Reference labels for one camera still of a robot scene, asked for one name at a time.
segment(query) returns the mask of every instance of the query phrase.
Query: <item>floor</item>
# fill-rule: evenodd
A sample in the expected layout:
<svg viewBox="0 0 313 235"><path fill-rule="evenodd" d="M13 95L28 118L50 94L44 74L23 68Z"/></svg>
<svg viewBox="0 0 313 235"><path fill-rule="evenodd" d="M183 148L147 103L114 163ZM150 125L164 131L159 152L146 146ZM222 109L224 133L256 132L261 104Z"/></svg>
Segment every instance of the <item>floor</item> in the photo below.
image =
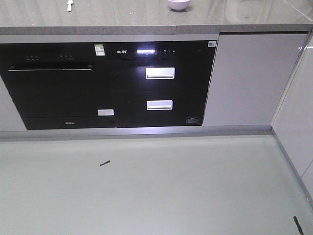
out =
<svg viewBox="0 0 313 235"><path fill-rule="evenodd" d="M313 234L269 135L2 141L0 212L2 235Z"/></svg>

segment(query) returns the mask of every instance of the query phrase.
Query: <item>white bowl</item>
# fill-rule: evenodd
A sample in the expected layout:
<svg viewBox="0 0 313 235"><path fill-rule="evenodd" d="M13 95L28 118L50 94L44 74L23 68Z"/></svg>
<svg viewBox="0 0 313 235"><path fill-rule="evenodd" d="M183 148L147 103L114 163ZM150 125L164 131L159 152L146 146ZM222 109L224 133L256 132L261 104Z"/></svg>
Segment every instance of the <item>white bowl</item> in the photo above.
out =
<svg viewBox="0 0 313 235"><path fill-rule="evenodd" d="M190 4L190 0L167 0L167 2L168 6L175 11L182 11Z"/></svg>

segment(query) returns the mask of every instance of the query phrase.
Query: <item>built-in appliance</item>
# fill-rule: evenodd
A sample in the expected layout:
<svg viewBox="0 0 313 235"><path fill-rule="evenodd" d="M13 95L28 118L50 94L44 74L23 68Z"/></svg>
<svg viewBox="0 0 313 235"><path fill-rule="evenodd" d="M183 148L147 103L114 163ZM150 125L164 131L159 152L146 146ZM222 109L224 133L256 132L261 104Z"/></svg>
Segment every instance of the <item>built-in appliance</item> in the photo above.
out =
<svg viewBox="0 0 313 235"><path fill-rule="evenodd" d="M216 41L1 44L28 130L201 125Z"/></svg>

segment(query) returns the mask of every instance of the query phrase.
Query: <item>sticker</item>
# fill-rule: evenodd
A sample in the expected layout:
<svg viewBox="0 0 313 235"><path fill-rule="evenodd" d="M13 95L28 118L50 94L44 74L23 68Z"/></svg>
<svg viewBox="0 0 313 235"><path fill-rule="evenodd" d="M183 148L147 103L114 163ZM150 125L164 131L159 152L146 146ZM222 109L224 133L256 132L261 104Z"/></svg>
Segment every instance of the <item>sticker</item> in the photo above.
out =
<svg viewBox="0 0 313 235"><path fill-rule="evenodd" d="M95 44L94 49L96 51L97 56L104 56L105 55L103 44Z"/></svg>
<svg viewBox="0 0 313 235"><path fill-rule="evenodd" d="M114 116L114 109L98 109L98 116Z"/></svg>
<svg viewBox="0 0 313 235"><path fill-rule="evenodd" d="M216 47L217 41L209 41L208 47Z"/></svg>
<svg viewBox="0 0 313 235"><path fill-rule="evenodd" d="M186 123L199 123L200 118L199 117L188 117L186 118Z"/></svg>

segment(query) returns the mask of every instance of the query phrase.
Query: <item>small black object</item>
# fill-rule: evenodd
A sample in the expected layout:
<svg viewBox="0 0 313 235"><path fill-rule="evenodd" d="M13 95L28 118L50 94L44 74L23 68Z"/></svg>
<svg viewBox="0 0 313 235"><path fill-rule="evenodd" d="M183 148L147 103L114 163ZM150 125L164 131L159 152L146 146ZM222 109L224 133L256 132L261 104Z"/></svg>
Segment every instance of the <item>small black object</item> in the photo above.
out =
<svg viewBox="0 0 313 235"><path fill-rule="evenodd" d="M110 162L111 162L111 161L108 160L108 161L106 161L105 163L100 164L100 166L103 166L103 165L108 164L108 163L110 163Z"/></svg>
<svg viewBox="0 0 313 235"><path fill-rule="evenodd" d="M300 226L300 224L299 224L299 221L298 221L298 219L297 219L297 216L294 216L294 217L293 217L293 220L294 220L295 224L297 225L297 228L298 228L300 234L303 235L304 233L303 233L302 228L301 228L301 226Z"/></svg>

